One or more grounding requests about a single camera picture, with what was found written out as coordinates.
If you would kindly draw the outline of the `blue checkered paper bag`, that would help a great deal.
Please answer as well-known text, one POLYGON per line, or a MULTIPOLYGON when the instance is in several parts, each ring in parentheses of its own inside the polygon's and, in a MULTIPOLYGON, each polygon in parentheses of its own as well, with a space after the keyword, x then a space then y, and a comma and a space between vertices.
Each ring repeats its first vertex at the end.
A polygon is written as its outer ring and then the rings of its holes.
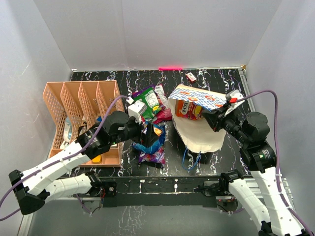
POLYGON ((190 172, 207 152, 215 152, 222 148, 226 132, 214 132, 205 118, 190 120, 175 115, 176 100, 190 101, 204 110, 212 111, 223 106, 225 95, 209 90, 178 85, 169 95, 168 104, 177 133, 185 145, 182 167, 190 172))

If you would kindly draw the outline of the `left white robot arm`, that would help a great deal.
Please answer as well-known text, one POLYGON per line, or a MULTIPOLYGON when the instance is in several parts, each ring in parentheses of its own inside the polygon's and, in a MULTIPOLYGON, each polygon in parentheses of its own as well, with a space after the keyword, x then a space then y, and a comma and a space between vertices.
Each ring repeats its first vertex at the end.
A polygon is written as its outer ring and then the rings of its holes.
POLYGON ((107 153, 112 145, 132 140, 150 148, 158 139, 159 135, 154 132, 151 122, 143 124, 140 119, 121 111, 106 114, 101 122, 53 157, 29 170, 14 170, 9 174, 19 211, 28 215, 41 209, 47 202, 65 196, 114 195, 115 184, 105 183, 95 172, 69 178, 62 178, 62 175, 107 153))

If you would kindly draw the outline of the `pink chips bag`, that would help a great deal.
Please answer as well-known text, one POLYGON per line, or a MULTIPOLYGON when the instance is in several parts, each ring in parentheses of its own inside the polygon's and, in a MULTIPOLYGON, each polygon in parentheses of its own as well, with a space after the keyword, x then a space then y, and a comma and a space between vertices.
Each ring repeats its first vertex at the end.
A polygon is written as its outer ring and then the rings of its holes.
POLYGON ((158 124, 164 121, 172 120, 171 109, 169 107, 168 99, 165 95, 163 86, 162 85, 155 86, 154 91, 161 102, 162 109, 155 115, 153 123, 158 124))

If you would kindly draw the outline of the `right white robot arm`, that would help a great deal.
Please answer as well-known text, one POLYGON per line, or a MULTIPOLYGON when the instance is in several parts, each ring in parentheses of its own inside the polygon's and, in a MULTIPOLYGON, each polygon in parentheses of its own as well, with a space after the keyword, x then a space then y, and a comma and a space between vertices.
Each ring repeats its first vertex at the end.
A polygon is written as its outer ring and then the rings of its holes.
POLYGON ((225 195, 233 195, 256 225, 260 236, 312 236, 313 232, 294 212, 281 180, 277 155, 266 141, 270 131, 267 117, 250 112, 243 122, 234 112, 221 107, 203 111, 213 131, 225 130, 241 143, 240 154, 263 197, 260 200, 238 170, 220 175, 218 187, 225 195))

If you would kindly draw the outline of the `green snack packet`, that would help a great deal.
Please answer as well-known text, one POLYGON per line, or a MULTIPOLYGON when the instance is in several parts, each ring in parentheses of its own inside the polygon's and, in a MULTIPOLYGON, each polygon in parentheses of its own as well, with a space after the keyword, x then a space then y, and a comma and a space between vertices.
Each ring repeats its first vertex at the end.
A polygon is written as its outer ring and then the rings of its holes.
POLYGON ((145 120, 152 120, 157 113, 162 110, 158 97, 152 87, 147 88, 141 94, 134 97, 135 101, 141 101, 146 105, 146 110, 142 113, 145 120))

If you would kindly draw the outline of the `orange snack packet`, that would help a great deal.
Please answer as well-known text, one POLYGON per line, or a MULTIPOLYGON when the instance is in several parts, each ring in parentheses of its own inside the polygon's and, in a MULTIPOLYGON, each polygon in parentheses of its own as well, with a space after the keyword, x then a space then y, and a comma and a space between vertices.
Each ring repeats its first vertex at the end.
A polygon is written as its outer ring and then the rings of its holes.
POLYGON ((175 115, 180 118, 186 118, 190 120, 200 120, 202 116, 203 108, 190 101, 176 100, 175 115))

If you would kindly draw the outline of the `blue gummy snack bag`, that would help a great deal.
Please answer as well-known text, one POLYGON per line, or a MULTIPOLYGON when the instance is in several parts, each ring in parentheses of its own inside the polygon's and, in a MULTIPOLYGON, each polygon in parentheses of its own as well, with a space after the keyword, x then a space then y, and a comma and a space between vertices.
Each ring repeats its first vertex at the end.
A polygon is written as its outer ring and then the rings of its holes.
POLYGON ((145 154, 154 154, 165 143, 166 131, 164 125, 145 122, 140 134, 140 141, 133 142, 131 146, 145 154))

